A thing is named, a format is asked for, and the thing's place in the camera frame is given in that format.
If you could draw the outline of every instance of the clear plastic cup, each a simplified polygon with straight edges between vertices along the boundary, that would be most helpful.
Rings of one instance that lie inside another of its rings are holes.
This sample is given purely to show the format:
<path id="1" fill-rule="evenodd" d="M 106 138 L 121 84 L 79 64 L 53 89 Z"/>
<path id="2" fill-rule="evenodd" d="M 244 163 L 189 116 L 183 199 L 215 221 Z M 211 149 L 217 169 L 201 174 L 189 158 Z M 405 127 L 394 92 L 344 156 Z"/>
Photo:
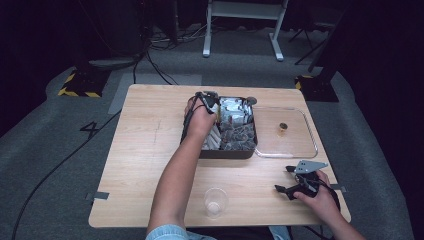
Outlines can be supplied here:
<path id="1" fill-rule="evenodd" d="M 218 218 L 228 205 L 227 193 L 221 188 L 210 188 L 205 193 L 206 214 Z"/>

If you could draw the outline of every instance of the person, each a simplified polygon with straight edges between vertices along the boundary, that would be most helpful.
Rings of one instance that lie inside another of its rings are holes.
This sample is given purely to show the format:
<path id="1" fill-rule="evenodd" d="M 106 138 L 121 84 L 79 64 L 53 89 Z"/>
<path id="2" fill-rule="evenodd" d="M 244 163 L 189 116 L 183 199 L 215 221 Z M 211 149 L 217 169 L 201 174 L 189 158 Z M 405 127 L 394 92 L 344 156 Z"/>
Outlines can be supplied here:
<path id="1" fill-rule="evenodd" d="M 189 99 L 185 114 L 192 104 L 193 98 Z M 184 224 L 201 147 L 217 117 L 216 114 L 209 114 L 201 105 L 201 100 L 197 100 L 193 108 L 196 110 L 190 121 L 187 135 L 172 155 L 159 179 L 147 226 L 146 239 L 148 240 L 214 239 L 186 231 Z M 321 171 L 318 171 L 317 174 L 329 185 L 327 175 Z M 343 218 L 325 187 L 320 186 L 315 198 L 310 198 L 300 192 L 294 193 L 294 196 L 312 208 L 317 216 L 330 227 L 336 239 L 364 239 Z"/>

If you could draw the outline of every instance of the metal part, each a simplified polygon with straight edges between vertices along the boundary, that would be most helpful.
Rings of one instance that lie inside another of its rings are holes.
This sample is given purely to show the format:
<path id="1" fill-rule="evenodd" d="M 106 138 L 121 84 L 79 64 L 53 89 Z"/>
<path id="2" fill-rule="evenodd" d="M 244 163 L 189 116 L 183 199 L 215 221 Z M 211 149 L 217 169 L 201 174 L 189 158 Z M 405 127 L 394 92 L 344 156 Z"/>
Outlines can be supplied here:
<path id="1" fill-rule="evenodd" d="M 294 172 L 296 174 L 311 173 L 327 166 L 328 163 L 300 160 L 297 164 L 297 167 L 294 169 Z"/>

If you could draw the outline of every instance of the gray carpet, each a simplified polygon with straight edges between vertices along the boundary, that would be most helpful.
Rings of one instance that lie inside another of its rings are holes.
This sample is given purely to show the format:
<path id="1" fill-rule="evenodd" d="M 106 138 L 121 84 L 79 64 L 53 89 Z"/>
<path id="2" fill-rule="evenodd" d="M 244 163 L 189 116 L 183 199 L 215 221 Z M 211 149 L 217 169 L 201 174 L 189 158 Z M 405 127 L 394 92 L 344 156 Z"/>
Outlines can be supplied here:
<path id="1" fill-rule="evenodd" d="M 270 31 L 219 32 L 212 37 L 207 59 L 202 57 L 202 39 L 173 50 L 150 50 L 150 54 L 167 74 L 197 76 L 202 85 L 294 88 L 297 75 L 309 74 L 312 58 L 294 65 L 309 50 L 306 38 L 300 35 L 289 44 L 294 33 L 282 32 L 279 42 L 285 60 L 277 62 L 268 41 Z M 314 44 L 325 37 L 319 32 L 310 35 Z M 58 96 L 71 70 L 52 79 L 46 88 L 47 101 L 0 139 L 0 239 L 11 239 L 22 204 L 34 187 L 87 140 L 88 133 L 80 128 L 93 121 L 97 127 L 105 124 L 113 116 L 109 113 L 122 104 L 122 97 L 119 104 L 115 97 L 128 84 L 122 79 L 132 81 L 129 67 L 111 73 L 102 98 Z M 143 82 L 142 74 L 156 74 L 146 60 L 136 73 L 140 83 L 148 83 Z M 337 74 L 332 85 L 339 103 L 307 104 L 339 183 L 348 190 L 345 199 L 352 224 L 368 239 L 413 239 L 404 197 L 349 84 Z M 35 192 L 16 239 L 144 238 L 143 228 L 94 229 L 88 225 L 91 202 L 86 195 L 97 190 L 118 119 L 119 115 Z M 295 239 L 318 239 L 299 226 L 293 228 L 293 234 Z"/>

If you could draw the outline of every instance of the cable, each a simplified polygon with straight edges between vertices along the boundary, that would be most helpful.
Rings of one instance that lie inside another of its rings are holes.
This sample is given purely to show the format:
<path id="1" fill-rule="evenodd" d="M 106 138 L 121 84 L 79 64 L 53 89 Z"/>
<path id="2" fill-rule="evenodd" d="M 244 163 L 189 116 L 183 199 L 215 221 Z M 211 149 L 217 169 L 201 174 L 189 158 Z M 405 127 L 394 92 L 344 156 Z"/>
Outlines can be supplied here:
<path id="1" fill-rule="evenodd" d="M 35 188 L 31 191 L 27 199 L 25 200 L 23 206 L 21 207 L 21 210 L 18 215 L 18 219 L 16 220 L 15 226 L 13 228 L 13 234 L 12 234 L 12 240 L 15 240 L 16 233 L 18 231 L 19 222 L 21 221 L 22 215 L 25 211 L 26 206 L 28 205 L 29 201 L 31 200 L 32 196 L 35 194 L 35 192 L 40 188 L 41 185 L 60 167 L 62 166 L 66 161 L 68 161 L 75 153 L 77 153 L 81 148 L 83 148 L 94 136 L 97 135 L 104 127 L 106 127 L 116 116 L 118 116 L 121 113 L 122 110 L 119 110 L 117 113 L 115 113 L 109 120 L 103 124 L 97 131 L 95 131 L 91 137 L 89 137 L 87 140 L 85 140 L 80 146 L 78 146 L 71 154 L 69 154 L 67 157 L 65 157 L 59 164 L 57 164 L 46 176 L 44 176 L 43 179 L 35 186 Z"/>
<path id="2" fill-rule="evenodd" d="M 166 74 L 166 73 L 164 73 L 163 71 L 161 71 L 159 68 L 158 68 L 158 66 L 152 61 L 152 59 L 150 58 L 150 54 L 149 54 L 149 51 L 147 51 L 147 60 L 150 62 L 150 64 L 153 66 L 153 68 L 156 70 L 156 72 L 159 74 L 159 76 L 161 76 L 162 77 L 162 79 L 166 82 L 166 83 L 168 83 L 169 85 L 173 85 L 172 83 L 170 83 L 168 80 L 166 80 L 166 78 L 163 76 L 163 75 L 165 75 L 165 76 L 167 76 L 167 77 L 169 77 L 169 78 L 171 78 L 172 79 L 172 81 L 174 81 L 174 83 L 176 84 L 176 85 L 178 85 L 178 83 L 175 81 L 175 79 L 174 78 L 172 78 L 171 76 L 169 76 L 168 74 Z"/>
<path id="3" fill-rule="evenodd" d="M 133 79 L 134 79 L 134 84 L 137 84 L 137 77 L 135 75 L 135 69 L 137 68 L 138 63 L 141 61 L 141 58 L 134 64 L 134 68 L 133 68 Z"/>
<path id="4" fill-rule="evenodd" d="M 331 238 L 327 238 L 327 237 L 323 236 L 322 234 L 319 234 L 317 231 L 315 231 L 311 227 L 308 227 L 308 226 L 303 226 L 303 227 L 306 228 L 306 229 L 308 229 L 309 231 L 311 231 L 313 234 L 315 234 L 316 236 L 320 237 L 321 239 L 331 240 Z"/>
<path id="5" fill-rule="evenodd" d="M 81 6 L 82 10 L 84 11 L 84 14 L 87 16 L 91 26 L 93 27 L 94 31 L 97 33 L 97 36 L 99 36 L 100 40 L 105 44 L 105 46 L 112 52 L 116 53 L 119 56 L 123 56 L 123 57 L 134 57 L 135 55 L 139 55 L 142 54 L 145 50 L 142 50 L 139 53 L 136 53 L 134 55 L 128 55 L 125 53 L 121 53 L 115 49 L 113 49 L 107 42 L 106 40 L 102 37 L 102 35 L 100 34 L 100 32 L 97 30 L 96 24 L 94 24 L 93 19 L 90 17 L 90 15 L 87 12 L 87 9 L 84 7 L 84 4 L 82 4 L 81 0 L 78 0 L 79 5 Z"/>

